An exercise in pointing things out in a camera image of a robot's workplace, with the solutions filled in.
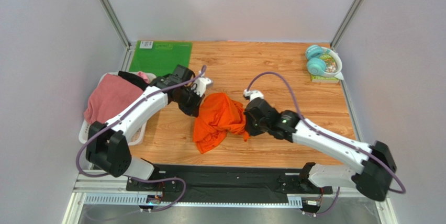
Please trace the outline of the orange t shirt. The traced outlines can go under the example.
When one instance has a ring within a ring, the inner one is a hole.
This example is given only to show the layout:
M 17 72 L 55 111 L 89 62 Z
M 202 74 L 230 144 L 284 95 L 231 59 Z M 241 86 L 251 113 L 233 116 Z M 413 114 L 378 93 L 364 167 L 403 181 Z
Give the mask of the orange t shirt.
M 225 93 L 208 95 L 199 108 L 195 119 L 192 140 L 201 154 L 219 146 L 228 133 L 250 138 L 242 103 L 232 100 Z

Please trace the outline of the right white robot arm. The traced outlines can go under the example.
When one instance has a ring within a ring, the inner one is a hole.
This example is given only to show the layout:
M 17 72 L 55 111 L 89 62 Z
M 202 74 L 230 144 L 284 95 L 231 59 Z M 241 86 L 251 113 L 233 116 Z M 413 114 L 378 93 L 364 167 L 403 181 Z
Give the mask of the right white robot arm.
M 313 148 L 342 163 L 305 164 L 301 178 L 310 185 L 355 188 L 375 201 L 384 201 L 391 190 L 397 166 L 385 143 L 368 144 L 345 138 L 308 119 L 301 119 L 294 111 L 279 113 L 259 97 L 250 100 L 244 114 L 249 135 L 268 133 L 275 139 Z

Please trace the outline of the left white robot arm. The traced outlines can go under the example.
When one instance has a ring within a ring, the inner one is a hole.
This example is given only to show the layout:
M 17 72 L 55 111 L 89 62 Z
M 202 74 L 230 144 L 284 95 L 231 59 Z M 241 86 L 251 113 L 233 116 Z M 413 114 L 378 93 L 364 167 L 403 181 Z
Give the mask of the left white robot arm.
M 80 155 L 113 177 L 127 176 L 148 180 L 155 171 L 149 161 L 131 155 L 129 142 L 134 134 L 158 111 L 171 102 L 188 116 L 197 117 L 206 88 L 212 80 L 205 77 L 207 67 L 195 74 L 185 66 L 177 65 L 172 74 L 158 76 L 151 81 L 142 95 L 130 106 L 107 120 L 90 125 L 88 140 L 81 147 Z

